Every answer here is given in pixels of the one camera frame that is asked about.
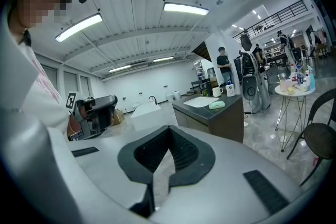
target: black slot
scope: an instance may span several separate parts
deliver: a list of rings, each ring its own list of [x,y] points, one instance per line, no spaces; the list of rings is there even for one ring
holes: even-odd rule
[[[244,173],[243,176],[271,215],[289,204],[288,200],[258,170]]]
[[[81,150],[76,150],[76,151],[71,151],[71,152],[73,156],[76,158],[76,157],[88,155],[88,154],[91,154],[97,151],[99,151],[99,149],[97,149],[95,146],[92,146],[92,147],[82,148]]]

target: sink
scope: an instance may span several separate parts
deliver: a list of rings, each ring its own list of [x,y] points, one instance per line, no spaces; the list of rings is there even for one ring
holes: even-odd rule
[[[216,97],[196,97],[191,100],[185,101],[184,104],[193,106],[195,108],[202,108],[206,105],[209,105],[215,101],[217,101],[219,98]]]

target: cup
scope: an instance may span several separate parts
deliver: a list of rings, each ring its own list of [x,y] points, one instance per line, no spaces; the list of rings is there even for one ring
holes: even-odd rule
[[[292,87],[293,83],[291,81],[283,81],[280,83],[280,91],[285,92],[289,87]]]
[[[212,92],[214,97],[219,97],[223,93],[223,88],[215,87],[212,89]]]

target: white ceiling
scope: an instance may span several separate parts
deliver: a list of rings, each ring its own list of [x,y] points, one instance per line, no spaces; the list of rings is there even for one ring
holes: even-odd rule
[[[87,0],[84,4],[73,0],[65,16],[54,18],[51,14],[44,24],[30,31],[33,49],[64,64],[106,77],[108,69],[116,65],[151,62],[163,56],[175,55],[176,59],[180,59],[190,55],[209,35],[213,26],[222,27],[234,23],[232,18],[240,19],[242,16],[233,11],[243,11],[242,7],[249,2],[221,0],[223,3],[217,5],[218,0],[166,1],[201,4],[210,12],[205,17],[164,12],[163,0]],[[103,22],[86,28],[62,43],[55,41],[61,28],[65,29],[97,13],[98,8]]]

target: white robot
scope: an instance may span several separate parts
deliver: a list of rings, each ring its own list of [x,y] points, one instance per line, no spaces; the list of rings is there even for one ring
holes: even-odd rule
[[[251,44],[247,36],[242,37],[241,43],[242,48],[240,55],[242,58],[241,74],[243,75],[243,96],[248,100],[251,106],[251,114],[255,114],[260,108],[265,110],[270,106],[270,97],[264,77],[260,74],[258,62],[253,55],[256,46]]]

